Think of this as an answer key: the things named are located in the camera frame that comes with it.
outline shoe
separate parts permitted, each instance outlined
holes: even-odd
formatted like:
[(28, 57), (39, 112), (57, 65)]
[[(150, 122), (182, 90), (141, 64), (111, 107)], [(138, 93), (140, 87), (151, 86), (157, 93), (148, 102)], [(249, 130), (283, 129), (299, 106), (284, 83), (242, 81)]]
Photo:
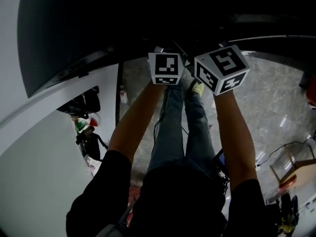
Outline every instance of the shoe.
[(192, 92), (199, 94), (200, 97), (202, 97), (204, 90), (205, 90), (204, 83), (199, 84), (198, 82), (196, 82), (192, 88)]

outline black t-shirt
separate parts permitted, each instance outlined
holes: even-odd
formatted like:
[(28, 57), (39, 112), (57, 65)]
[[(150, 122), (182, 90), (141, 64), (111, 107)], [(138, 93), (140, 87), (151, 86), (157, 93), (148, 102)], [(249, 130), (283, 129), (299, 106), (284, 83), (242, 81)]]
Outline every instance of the black t-shirt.
[[(98, 173), (67, 214), (69, 237), (94, 237), (116, 224), (127, 209), (131, 163), (108, 151)], [(257, 180), (247, 180), (232, 192), (229, 221), (223, 236), (277, 236), (267, 217)], [(94, 203), (91, 211), (87, 206)], [(133, 207), (131, 236), (220, 236), (223, 190), (199, 171), (184, 166), (151, 170)]]

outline floor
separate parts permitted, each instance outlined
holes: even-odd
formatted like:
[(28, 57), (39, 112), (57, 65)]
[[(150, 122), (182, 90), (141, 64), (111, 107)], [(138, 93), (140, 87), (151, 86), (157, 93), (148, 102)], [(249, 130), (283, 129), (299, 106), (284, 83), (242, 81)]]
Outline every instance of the floor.
[[(292, 142), (305, 141), (316, 129), (316, 112), (312, 112), (306, 103), (305, 93), (298, 86), (302, 72), (294, 68), (258, 58), (245, 56), (250, 65), (250, 72), (239, 88), (234, 90), (239, 108), (249, 127), (259, 163), (266, 160), (278, 147)], [(120, 105), (120, 118), (135, 101), (145, 85), (150, 81), (149, 64), (146, 58), (126, 62), (123, 69), (123, 85), (127, 90), (128, 103)], [(203, 103), (211, 128), (211, 138), (215, 152), (222, 148), (217, 113), (213, 94), (206, 89)], [(149, 164), (154, 139), (154, 125), (158, 121), (162, 97), (155, 114), (135, 154), (132, 167), (131, 182), (141, 185)], [(186, 115), (182, 114), (182, 126), (188, 131)], [(183, 132), (184, 150), (187, 135)], [(306, 145), (293, 144), (286, 147), (298, 159), (312, 158)], [(278, 195), (278, 183), (269, 165), (273, 164), (277, 174), (283, 175), (288, 160), (283, 156), (284, 148), (274, 153), (270, 159), (257, 170), (264, 199), (273, 199)], [(228, 215), (230, 201), (229, 191), (227, 203), (223, 208)]]

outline leg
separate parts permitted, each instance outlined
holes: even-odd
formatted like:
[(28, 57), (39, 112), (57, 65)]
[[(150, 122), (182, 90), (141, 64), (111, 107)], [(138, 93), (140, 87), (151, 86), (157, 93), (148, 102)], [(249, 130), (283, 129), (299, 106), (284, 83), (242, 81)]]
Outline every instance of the leg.
[(210, 162), (215, 157), (205, 110), (200, 96), (192, 93), (185, 101), (188, 119), (189, 136), (186, 158), (193, 160), (206, 173), (210, 170)]
[(181, 128), (183, 107), (182, 85), (172, 85), (164, 92), (159, 131), (150, 159), (148, 171), (173, 164), (184, 158)]

